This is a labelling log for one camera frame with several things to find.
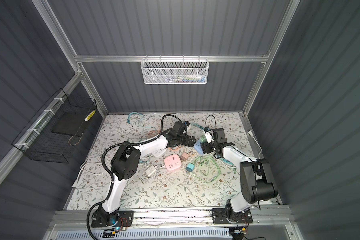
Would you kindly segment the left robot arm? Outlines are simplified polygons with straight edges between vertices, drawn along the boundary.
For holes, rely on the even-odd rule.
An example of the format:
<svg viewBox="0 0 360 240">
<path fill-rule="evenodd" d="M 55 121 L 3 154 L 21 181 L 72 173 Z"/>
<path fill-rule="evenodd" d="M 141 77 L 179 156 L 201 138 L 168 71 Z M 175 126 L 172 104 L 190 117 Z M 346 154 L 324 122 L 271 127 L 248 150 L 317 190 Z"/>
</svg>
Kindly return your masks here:
<svg viewBox="0 0 360 240">
<path fill-rule="evenodd" d="M 99 210 L 107 215 L 119 211 L 121 195 L 128 180 L 137 172 L 141 157 L 179 145 L 193 147 L 196 138 L 188 135 L 189 126 L 190 122 L 178 120 L 172 128 L 160 129 L 151 139 L 139 143 L 124 141 L 108 147 L 102 154 L 101 163 L 111 176 L 111 183 Z"/>
</svg>

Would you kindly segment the blue power strip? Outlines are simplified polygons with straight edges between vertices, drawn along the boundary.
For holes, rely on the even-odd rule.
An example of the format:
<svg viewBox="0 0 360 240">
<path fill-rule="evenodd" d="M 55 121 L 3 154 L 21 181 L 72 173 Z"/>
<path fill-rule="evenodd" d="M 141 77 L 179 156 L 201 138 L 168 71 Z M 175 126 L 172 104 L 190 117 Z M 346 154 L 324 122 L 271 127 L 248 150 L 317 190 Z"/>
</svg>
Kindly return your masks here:
<svg viewBox="0 0 360 240">
<path fill-rule="evenodd" d="M 196 152 L 199 154 L 199 155 L 203 155 L 204 152 L 203 152 L 203 149 L 202 149 L 202 146 L 201 146 L 201 143 L 199 141 L 197 141 L 195 144 L 194 144 L 194 149 L 196 150 Z"/>
</svg>

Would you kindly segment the teal USB charger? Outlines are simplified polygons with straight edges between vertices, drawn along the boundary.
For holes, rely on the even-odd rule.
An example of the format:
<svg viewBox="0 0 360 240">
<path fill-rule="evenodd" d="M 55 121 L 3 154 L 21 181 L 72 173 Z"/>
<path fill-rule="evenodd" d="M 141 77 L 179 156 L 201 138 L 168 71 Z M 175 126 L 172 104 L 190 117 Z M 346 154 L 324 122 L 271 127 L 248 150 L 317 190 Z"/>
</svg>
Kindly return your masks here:
<svg viewBox="0 0 360 240">
<path fill-rule="evenodd" d="M 186 166 L 186 171 L 192 173 L 195 169 L 195 164 L 192 164 L 192 163 L 188 163 L 187 166 Z"/>
</svg>

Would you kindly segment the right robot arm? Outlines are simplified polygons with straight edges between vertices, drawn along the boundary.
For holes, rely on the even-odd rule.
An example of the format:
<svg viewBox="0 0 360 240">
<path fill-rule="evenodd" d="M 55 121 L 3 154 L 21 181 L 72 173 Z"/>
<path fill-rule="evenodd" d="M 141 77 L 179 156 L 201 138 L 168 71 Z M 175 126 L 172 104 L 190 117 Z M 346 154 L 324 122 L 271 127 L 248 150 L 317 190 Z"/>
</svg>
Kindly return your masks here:
<svg viewBox="0 0 360 240">
<path fill-rule="evenodd" d="M 214 153 L 216 159 L 231 162 L 240 173 L 241 192 L 228 200 L 230 213 L 240 213 L 259 201 L 268 201 L 278 196 L 278 189 L 266 159 L 252 159 L 229 143 L 224 129 L 204 128 L 206 141 L 201 143 L 204 153 Z"/>
</svg>

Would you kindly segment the pink power strip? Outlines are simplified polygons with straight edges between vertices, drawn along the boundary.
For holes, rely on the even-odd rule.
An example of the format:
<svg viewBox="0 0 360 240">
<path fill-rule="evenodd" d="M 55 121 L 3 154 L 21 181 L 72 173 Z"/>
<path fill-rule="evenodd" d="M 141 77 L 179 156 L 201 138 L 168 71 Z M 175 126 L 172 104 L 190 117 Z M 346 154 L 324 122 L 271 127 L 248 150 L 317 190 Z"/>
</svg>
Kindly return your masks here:
<svg viewBox="0 0 360 240">
<path fill-rule="evenodd" d="M 164 163 L 167 171 L 170 173 L 180 170 L 182 166 L 182 161 L 176 154 L 165 157 Z"/>
</svg>

